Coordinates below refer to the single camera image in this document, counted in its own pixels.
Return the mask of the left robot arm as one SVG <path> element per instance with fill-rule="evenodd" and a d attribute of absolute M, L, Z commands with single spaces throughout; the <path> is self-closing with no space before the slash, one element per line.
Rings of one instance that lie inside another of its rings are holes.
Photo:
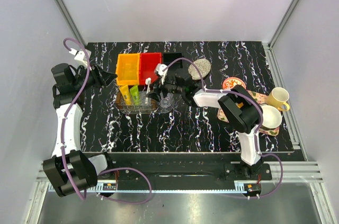
<path fill-rule="evenodd" d="M 86 157 L 81 151 L 80 123 L 83 116 L 83 91 L 109 86 L 117 75 L 98 66 L 75 68 L 67 63 L 52 70 L 53 107 L 58 118 L 58 131 L 51 158 L 43 161 L 43 171 L 59 197 L 64 197 L 97 185 L 98 176 L 109 179 L 115 167 L 107 154 Z"/>

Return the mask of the clear acrylic toothbrush holder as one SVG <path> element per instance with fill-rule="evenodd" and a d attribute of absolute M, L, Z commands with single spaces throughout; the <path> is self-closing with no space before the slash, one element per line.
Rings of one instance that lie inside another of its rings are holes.
<path fill-rule="evenodd" d="M 140 97 L 140 103 L 139 104 L 134 104 L 132 102 L 131 105 L 127 105 L 124 102 L 124 99 L 119 92 L 117 94 L 117 99 L 116 99 L 116 106 L 119 111 L 122 113 L 129 113 L 129 114 L 136 114 L 136 113 L 142 113 L 142 114 L 148 114 L 151 113 L 152 111 L 156 111 L 158 106 L 156 101 L 154 101 L 151 98 L 146 97 L 146 92 L 139 92 L 139 97 Z"/>

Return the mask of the green toothpaste tube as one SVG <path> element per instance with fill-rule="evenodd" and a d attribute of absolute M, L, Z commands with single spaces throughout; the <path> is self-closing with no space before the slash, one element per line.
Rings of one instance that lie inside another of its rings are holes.
<path fill-rule="evenodd" d="M 139 95 L 138 85 L 134 85 L 133 87 L 130 88 L 129 91 L 130 91 L 130 95 L 132 97 L 134 104 L 139 105 L 140 104 L 140 95 Z"/>

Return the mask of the clear plastic cup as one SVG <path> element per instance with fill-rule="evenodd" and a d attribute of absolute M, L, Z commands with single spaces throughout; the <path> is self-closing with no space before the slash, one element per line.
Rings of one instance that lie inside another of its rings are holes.
<path fill-rule="evenodd" d="M 161 98 L 159 105 L 163 109 L 168 109 L 173 105 L 173 98 L 169 96 Z"/>

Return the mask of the white toothbrush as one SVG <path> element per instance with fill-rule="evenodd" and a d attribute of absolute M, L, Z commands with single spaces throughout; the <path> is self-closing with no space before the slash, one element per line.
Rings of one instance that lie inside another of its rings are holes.
<path fill-rule="evenodd" d="M 145 80 L 145 84 L 147 85 L 147 90 L 146 90 L 146 95 L 145 95 L 145 103 L 147 104 L 148 103 L 148 97 L 147 97 L 147 94 L 150 92 L 150 84 L 151 84 L 151 78 L 148 77 L 146 80 Z"/>

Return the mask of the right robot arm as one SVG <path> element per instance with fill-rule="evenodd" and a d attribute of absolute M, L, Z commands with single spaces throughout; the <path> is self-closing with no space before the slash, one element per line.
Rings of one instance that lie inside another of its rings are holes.
<path fill-rule="evenodd" d="M 191 76 L 159 76 L 151 83 L 151 90 L 146 96 L 160 102 L 168 94 L 180 95 L 188 106 L 221 109 L 239 136 L 240 157 L 244 162 L 240 170 L 242 176 L 252 180 L 260 173 L 258 164 L 262 154 L 258 133 L 263 123 L 263 111 L 244 87 L 236 85 L 230 90 L 207 89 L 204 83 L 199 84 Z"/>

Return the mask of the yellow toothpaste tube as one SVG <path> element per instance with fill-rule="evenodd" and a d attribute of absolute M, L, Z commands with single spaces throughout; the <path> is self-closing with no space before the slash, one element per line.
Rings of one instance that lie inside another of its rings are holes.
<path fill-rule="evenodd" d="M 129 92 L 129 86 L 128 85 L 123 85 L 119 87 L 119 91 L 123 97 L 123 100 L 126 105 L 131 105 L 131 97 L 130 97 L 130 92 Z"/>

